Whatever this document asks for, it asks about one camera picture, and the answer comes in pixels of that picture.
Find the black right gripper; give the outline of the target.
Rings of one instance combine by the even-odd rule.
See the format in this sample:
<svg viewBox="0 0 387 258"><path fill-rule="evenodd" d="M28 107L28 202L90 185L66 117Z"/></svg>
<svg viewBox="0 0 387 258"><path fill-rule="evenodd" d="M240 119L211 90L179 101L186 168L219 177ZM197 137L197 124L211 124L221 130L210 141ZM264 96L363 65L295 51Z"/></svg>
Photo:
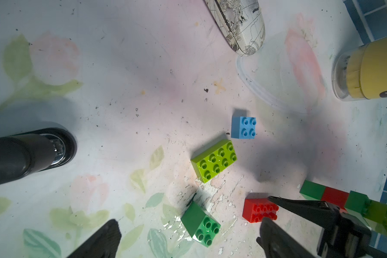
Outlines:
<svg viewBox="0 0 387 258"><path fill-rule="evenodd" d="M370 245L372 232L356 217L331 208L325 201L268 200L320 227L317 255L321 258L387 258L387 253Z"/></svg>

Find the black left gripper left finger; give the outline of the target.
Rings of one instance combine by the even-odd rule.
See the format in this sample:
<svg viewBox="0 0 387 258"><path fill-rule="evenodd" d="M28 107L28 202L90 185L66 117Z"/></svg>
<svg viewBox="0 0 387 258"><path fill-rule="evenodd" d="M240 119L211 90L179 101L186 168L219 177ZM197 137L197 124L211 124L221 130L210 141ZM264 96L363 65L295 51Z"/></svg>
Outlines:
<svg viewBox="0 0 387 258"><path fill-rule="evenodd" d="M115 258L120 240L118 221L110 219L68 258Z"/></svg>

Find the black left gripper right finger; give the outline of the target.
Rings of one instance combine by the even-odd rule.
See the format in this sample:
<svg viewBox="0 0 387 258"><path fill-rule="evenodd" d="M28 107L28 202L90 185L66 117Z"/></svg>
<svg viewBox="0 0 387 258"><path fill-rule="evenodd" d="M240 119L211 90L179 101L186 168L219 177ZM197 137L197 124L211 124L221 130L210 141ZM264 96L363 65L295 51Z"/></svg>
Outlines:
<svg viewBox="0 0 387 258"><path fill-rule="evenodd" d="M260 236L256 241L267 258L314 258L286 231L267 217L261 221Z"/></svg>

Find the red long lego brick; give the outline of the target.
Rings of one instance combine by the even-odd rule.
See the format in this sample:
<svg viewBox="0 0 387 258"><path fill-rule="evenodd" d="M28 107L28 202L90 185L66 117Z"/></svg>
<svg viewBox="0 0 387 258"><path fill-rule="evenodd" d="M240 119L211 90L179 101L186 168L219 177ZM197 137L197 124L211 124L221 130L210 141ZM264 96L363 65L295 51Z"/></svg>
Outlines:
<svg viewBox="0 0 387 258"><path fill-rule="evenodd" d="M245 199L243 218L249 223L259 223L263 218L277 219L279 206L270 202L267 198Z"/></svg>

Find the green square lego brick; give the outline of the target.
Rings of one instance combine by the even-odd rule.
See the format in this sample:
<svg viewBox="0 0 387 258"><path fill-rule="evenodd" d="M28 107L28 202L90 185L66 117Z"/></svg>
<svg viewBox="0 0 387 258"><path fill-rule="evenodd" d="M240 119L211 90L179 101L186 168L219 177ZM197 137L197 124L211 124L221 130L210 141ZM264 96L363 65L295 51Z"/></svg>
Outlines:
<svg viewBox="0 0 387 258"><path fill-rule="evenodd" d="M326 187L324 185L305 180L299 193L309 201L320 201Z"/></svg>
<svg viewBox="0 0 387 258"><path fill-rule="evenodd" d="M221 225L196 202L191 202L181 221L191 238L205 247L213 244Z"/></svg>

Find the red square lego brick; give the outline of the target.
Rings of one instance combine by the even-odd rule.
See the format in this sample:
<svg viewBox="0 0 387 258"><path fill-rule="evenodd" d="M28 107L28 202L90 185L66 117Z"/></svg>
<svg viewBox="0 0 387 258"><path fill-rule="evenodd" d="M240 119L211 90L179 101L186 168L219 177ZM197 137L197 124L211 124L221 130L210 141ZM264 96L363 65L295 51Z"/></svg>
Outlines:
<svg viewBox="0 0 387 258"><path fill-rule="evenodd" d="M321 197L321 201L329 202L344 210L348 197L348 192L326 187Z"/></svg>

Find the green long lego brick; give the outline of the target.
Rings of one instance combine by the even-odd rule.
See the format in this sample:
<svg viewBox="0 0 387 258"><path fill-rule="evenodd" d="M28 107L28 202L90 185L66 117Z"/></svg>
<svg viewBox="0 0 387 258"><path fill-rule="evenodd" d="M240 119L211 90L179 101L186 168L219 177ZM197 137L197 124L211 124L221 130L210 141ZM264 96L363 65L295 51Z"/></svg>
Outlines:
<svg viewBox="0 0 387 258"><path fill-rule="evenodd" d="M371 202L367 195L350 191L344 208L350 215L362 218L367 214Z"/></svg>

